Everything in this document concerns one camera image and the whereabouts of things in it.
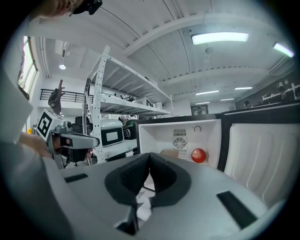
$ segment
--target screen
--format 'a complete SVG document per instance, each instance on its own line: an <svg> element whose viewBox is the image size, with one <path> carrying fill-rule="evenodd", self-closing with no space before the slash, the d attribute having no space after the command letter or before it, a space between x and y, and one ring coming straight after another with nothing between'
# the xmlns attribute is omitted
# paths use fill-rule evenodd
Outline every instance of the screen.
<svg viewBox="0 0 300 240"><path fill-rule="evenodd" d="M108 142L113 141L113 140L117 140L118 139L118 132L107 133L106 138L107 138Z"/></svg>

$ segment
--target metal shelving unit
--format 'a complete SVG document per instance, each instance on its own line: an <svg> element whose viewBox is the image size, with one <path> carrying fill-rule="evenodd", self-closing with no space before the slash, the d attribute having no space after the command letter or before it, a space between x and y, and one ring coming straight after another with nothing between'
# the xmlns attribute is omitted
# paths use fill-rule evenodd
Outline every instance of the metal shelving unit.
<svg viewBox="0 0 300 240"><path fill-rule="evenodd" d="M172 97L167 96L161 89L151 83L145 77L126 66L122 62L108 55L110 50L106 46L100 59L88 76L82 105L82 124L83 133L86 133L86 116L90 111L93 121L93 135L100 139L100 145L93 153L97 156L98 163L104 163L105 159L111 158L123 152L129 152L136 147L136 140L124 140L122 143L105 147L102 146L101 139L101 113L128 114L128 115L148 115L158 116L170 114L168 111L155 107L129 102L115 96L108 96L102 93L102 87L110 88L124 95L132 96L137 99L147 98L152 103L167 102L172 103ZM93 105L89 100L89 88L95 84Z"/></svg>

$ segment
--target ceiling beam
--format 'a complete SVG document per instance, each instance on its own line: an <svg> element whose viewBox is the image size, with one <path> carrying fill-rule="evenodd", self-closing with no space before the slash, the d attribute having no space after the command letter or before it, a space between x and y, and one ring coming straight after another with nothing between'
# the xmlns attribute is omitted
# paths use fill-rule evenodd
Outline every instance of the ceiling beam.
<svg viewBox="0 0 300 240"><path fill-rule="evenodd" d="M161 86L167 86L170 84L180 83L182 81L188 81L193 79L200 79L203 77L218 77L224 75L236 75L236 74L268 74L269 71L264 68L254 67L227 67L218 68L213 70L201 71L197 73L186 74L180 77L175 77L161 82Z"/></svg>
<svg viewBox="0 0 300 240"><path fill-rule="evenodd" d="M242 16L242 15L234 15L234 14L224 14L224 13L207 13L207 14L200 14L200 15L192 15L188 17L183 17L180 19L176 19L174 21L168 22L164 25L155 28L154 30L150 31L149 33L143 35L139 39L137 39L134 43L129 45L124 50L125 57L133 54L135 51L143 47L144 45L148 44L149 42L157 39L169 32L194 26L198 24L204 23L207 24L214 24L214 23L226 23L226 24L238 24L245 27L255 27L256 30L268 31L268 33L272 34L280 34L281 33L272 25L266 22L262 22L260 20L254 19L252 17Z"/></svg>

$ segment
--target white ceiling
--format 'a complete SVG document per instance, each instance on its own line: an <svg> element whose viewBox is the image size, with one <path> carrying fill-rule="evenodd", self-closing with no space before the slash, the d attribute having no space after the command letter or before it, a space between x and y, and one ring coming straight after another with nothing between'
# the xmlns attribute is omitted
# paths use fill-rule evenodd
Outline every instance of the white ceiling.
<svg viewBox="0 0 300 240"><path fill-rule="evenodd" d="M249 34L247 42L193 45L191 35L219 31ZM105 45L110 55L153 81L173 99L191 103L241 98L277 80L293 66L273 49L288 47L266 12L249 0L103 0L88 13L30 24L31 36L46 38L50 74L82 78L94 67ZM58 65L61 41L72 43ZM212 54L205 49L212 48ZM235 87L253 86L249 91ZM201 91L219 93L196 96Z"/></svg>

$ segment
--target beige object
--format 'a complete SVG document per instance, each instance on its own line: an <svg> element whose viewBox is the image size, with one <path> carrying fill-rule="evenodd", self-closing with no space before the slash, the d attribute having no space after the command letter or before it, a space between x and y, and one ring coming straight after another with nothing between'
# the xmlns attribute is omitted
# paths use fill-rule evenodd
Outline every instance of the beige object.
<svg viewBox="0 0 300 240"><path fill-rule="evenodd" d="M160 154L171 156L171 157L174 157L174 158L179 157L179 151L175 150L175 149L165 149L165 150L162 150L160 152Z"/></svg>

